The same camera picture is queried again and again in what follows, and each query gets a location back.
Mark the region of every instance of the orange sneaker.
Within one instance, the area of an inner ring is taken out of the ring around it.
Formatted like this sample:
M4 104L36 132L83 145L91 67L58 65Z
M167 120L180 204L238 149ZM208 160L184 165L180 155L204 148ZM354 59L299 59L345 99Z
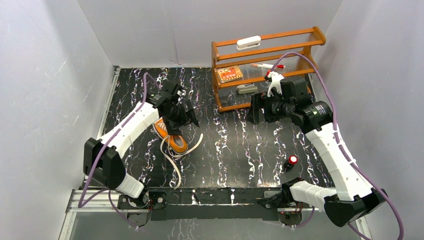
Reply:
M167 127L165 126L162 117L153 123L153 130L161 139L168 136ZM184 154L189 148L184 138L179 135L170 135L165 141L177 154Z

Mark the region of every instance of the shoe sole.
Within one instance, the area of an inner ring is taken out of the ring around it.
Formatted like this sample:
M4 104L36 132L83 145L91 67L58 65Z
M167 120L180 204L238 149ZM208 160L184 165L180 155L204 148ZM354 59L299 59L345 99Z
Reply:
M153 124L153 131L156 133L156 135L160 138L160 139L162 139L162 140L164 140L164 138L159 134L159 132L156 130L156 127L155 127L155 124ZM174 152L176 152L176 154L178 154L178 155L182 155L182 154L185 154L186 152L187 152L187 150L189 149L188 147L187 147L187 149L185 150L185 151L183 151L183 152L178 152L178 151L175 151L175 149L170 145L170 143L169 142L167 142L167 141L165 141L165 143L166 144L168 144L169 145L169 147L174 151Z

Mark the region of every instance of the white wall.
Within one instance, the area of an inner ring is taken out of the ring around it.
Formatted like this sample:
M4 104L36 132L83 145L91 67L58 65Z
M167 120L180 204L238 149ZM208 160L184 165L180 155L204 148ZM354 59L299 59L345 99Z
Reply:
M424 239L423 12L424 1L344 0L314 55L344 140L394 201L405 240ZM314 86L325 99L316 80ZM374 240L397 239L387 204L367 220Z
M113 65L211 65L211 42L319 26L342 0L78 0Z
M76 0L0 7L0 235L57 239L113 66Z

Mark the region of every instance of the black bottle with red cap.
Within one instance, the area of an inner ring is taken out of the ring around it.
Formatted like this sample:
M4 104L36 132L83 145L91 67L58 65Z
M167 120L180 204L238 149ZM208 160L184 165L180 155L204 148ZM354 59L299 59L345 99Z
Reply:
M291 155L284 163L284 169L286 172L292 170L295 164L298 163L298 157L295 155Z

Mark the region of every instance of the wooden rack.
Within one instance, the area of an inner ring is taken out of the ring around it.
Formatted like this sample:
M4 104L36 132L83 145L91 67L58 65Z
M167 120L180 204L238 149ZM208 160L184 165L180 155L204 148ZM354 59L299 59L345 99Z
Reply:
M264 79L265 75L261 75L261 76L258 75L257 77L251 77L251 78L244 76L242 79L237 79L237 80L233 80L229 82L221 82L219 80L217 69L227 68L227 67L231 67L235 65L243 66L243 65L250 65L252 63L263 63L266 61L277 60L281 57L281 54L273 55L273 56L257 57L257 58L247 59L247 60L232 61L232 62L220 63L220 64L217 64L217 63L224 60L244 58L249 56L262 55L262 54L268 54L268 53L286 51L286 50L302 49L301 51L298 51L298 53L307 57L316 66L311 56L311 47L316 45L324 45L326 43L326 37L317 26L314 26L312 28L307 28L307 29L262 35L260 36L260 38L261 40L268 40L268 39L284 38L284 37L295 36L295 35L307 35L307 40L304 42L292 43L288 45L269 47L265 49L241 51L241 52L225 54L225 55L220 55L220 53L218 52L218 48L223 46L236 45L239 39L212 42L212 70L213 70L212 71L212 87L213 87L216 104L218 105L218 111L220 113L225 111L235 110L235 109L248 108L250 107L250 102L229 105L229 106L222 106L222 103L218 94L219 89L234 87L234 86L238 86L242 84L252 84L252 83L262 82L262 81L265 81ZM290 58L299 58L299 57L292 54L286 57L285 60L287 59L289 61ZM292 77L292 76L305 76L306 74L311 74L314 72L315 72L314 69L310 65L308 65L304 59L299 59L298 61L295 62L295 65L291 66L289 69L285 68L281 70L281 73L285 78Z

